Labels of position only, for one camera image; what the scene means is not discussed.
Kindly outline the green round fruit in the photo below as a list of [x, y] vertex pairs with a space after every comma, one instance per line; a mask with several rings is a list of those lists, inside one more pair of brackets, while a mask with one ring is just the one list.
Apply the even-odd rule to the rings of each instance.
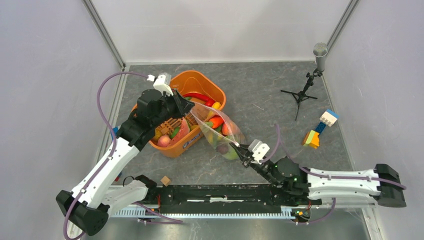
[[223, 157], [227, 160], [239, 160], [239, 156], [236, 150], [232, 146], [228, 146], [228, 151], [223, 155]]

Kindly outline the dark purple plum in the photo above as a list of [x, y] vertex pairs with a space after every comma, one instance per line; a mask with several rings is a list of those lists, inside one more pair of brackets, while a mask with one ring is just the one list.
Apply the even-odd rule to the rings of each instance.
[[220, 144], [220, 145], [218, 145], [218, 146], [215, 148], [215, 150], [216, 150], [219, 154], [221, 154], [221, 155], [225, 155], [225, 154], [227, 154], [227, 153], [229, 152], [229, 144], [228, 144], [228, 143], [226, 143], [226, 144]]

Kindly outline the clear zip top bag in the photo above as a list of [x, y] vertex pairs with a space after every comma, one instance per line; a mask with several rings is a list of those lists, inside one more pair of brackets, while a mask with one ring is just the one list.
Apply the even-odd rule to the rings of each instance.
[[228, 144], [232, 147], [232, 145], [241, 145], [247, 143], [246, 137], [242, 133], [241, 129], [233, 120], [230, 119], [229, 116], [220, 110], [217, 110], [219, 115], [215, 116], [222, 117], [224, 119], [224, 123], [216, 129], [212, 129], [211, 127], [207, 126], [205, 122], [207, 122], [210, 118], [215, 117], [211, 114], [212, 110], [213, 109], [211, 106], [196, 103], [190, 113], [200, 127], [201, 132], [206, 137], [207, 142], [215, 151], [216, 147], [221, 144]]

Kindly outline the orange carrot green top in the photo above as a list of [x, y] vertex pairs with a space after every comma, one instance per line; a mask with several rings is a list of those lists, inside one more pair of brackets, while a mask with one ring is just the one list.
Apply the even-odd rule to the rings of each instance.
[[224, 122], [225, 121], [221, 116], [214, 116], [214, 117], [210, 118], [208, 121], [206, 121], [205, 124], [212, 129], [217, 129]]

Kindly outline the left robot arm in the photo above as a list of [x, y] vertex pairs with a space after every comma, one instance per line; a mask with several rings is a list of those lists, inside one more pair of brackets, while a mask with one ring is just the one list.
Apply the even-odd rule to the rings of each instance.
[[55, 200], [65, 217], [65, 239], [70, 239], [68, 222], [83, 234], [93, 236], [119, 210], [139, 201], [151, 204], [156, 200], [157, 190], [137, 179], [119, 190], [107, 191], [123, 168], [155, 136], [156, 128], [170, 119], [185, 117], [194, 106], [175, 89], [170, 95], [156, 89], [142, 92], [136, 108], [117, 134], [112, 135], [112, 144], [96, 166], [71, 191], [61, 190], [57, 194]]

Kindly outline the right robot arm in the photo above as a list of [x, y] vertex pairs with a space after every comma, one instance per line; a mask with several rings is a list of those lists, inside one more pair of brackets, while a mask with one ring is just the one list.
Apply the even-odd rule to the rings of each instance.
[[322, 199], [374, 200], [379, 206], [407, 206], [399, 173], [385, 163], [359, 171], [328, 171], [301, 167], [289, 157], [277, 162], [256, 160], [251, 148], [232, 143], [231, 148], [246, 168], [252, 168], [271, 185], [280, 187], [295, 204]]

